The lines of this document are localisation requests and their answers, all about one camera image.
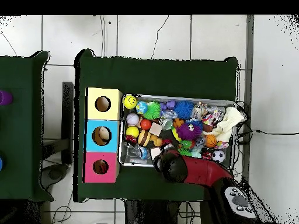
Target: yellow ball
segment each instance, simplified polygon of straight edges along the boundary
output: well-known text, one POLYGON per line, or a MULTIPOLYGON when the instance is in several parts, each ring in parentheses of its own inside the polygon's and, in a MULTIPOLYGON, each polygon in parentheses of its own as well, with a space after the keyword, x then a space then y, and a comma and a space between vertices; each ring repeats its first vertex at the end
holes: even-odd
POLYGON ((133 137, 136 138, 136 137, 139 136, 139 130, 135 126, 130 126, 130 127, 127 128, 126 135, 133 136, 133 137))
POLYGON ((133 109, 137 105, 137 99, 132 95, 127 95, 123 100, 124 106, 133 109))

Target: blue spiky ball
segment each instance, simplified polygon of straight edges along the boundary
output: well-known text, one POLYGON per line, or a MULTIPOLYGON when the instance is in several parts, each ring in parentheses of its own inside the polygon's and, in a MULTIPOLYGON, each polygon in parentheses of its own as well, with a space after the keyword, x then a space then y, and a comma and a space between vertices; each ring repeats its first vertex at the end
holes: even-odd
POLYGON ((193 109, 193 103, 189 101, 177 101, 175 103, 175 112, 178 114, 179 118, 188 120, 191 117, 191 112, 193 109))

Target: red ball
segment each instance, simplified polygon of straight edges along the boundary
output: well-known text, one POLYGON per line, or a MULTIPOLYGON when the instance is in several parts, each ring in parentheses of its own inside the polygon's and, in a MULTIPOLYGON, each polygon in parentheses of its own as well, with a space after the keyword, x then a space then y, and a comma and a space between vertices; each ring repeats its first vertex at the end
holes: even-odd
POLYGON ((151 128, 152 123, 151 123, 150 120, 144 119, 144 120, 141 120, 140 126, 141 126, 142 129, 144 129, 144 130, 147 131, 147 130, 149 130, 151 128))

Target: stacked cube boxes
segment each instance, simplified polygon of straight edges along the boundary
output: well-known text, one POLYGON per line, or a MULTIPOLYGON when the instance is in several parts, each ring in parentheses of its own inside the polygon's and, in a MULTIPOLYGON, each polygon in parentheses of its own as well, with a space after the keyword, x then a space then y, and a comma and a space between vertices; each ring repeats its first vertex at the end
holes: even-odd
POLYGON ((119 147, 119 125, 120 125, 120 102, 121 92, 117 89, 86 88, 87 97, 87 132, 86 132, 86 155, 83 169, 84 183, 115 183, 119 173, 117 153, 119 147), (96 108, 96 101, 104 96, 110 102, 107 111, 99 111, 96 108), (97 127, 106 127, 111 134, 110 141, 106 145, 98 145, 92 139, 93 131, 97 127), (107 171, 103 174, 94 171, 94 163, 104 160, 108 165, 107 171))

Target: green spiky ball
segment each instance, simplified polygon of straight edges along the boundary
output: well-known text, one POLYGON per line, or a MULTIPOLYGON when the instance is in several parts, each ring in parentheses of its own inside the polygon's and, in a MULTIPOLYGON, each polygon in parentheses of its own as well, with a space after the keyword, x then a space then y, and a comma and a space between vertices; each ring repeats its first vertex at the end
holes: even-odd
POLYGON ((148 110, 145 114, 143 114, 143 116, 148 120, 154 120, 156 118, 159 118, 161 114, 160 103, 149 102, 147 103, 147 105, 148 105, 148 110))

